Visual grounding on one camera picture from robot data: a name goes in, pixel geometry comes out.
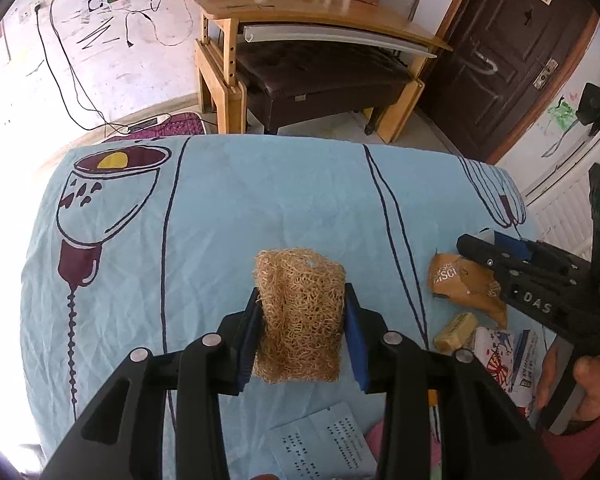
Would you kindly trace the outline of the person's right hand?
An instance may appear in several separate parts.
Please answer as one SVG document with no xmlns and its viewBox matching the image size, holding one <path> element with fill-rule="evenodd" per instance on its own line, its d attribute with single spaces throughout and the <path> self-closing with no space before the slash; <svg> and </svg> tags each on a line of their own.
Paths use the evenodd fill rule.
<svg viewBox="0 0 600 480">
<path fill-rule="evenodd" d="M 536 388 L 536 405 L 544 406 L 550 400 L 550 387 L 557 377 L 557 357 L 559 344 L 554 341 L 550 346 L 542 364 L 542 373 Z M 584 397 L 574 411 L 573 422 L 594 422 L 600 417 L 600 356 L 582 356 L 574 364 L 572 376 L 583 388 Z"/>
</svg>

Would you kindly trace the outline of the red sleeved forearm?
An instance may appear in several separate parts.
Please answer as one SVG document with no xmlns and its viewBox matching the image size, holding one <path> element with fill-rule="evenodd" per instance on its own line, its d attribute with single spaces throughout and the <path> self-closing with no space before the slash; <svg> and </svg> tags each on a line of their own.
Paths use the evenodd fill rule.
<svg viewBox="0 0 600 480">
<path fill-rule="evenodd" d="M 540 435 L 563 479 L 582 479 L 600 457 L 600 417 L 574 434 Z"/>
</svg>

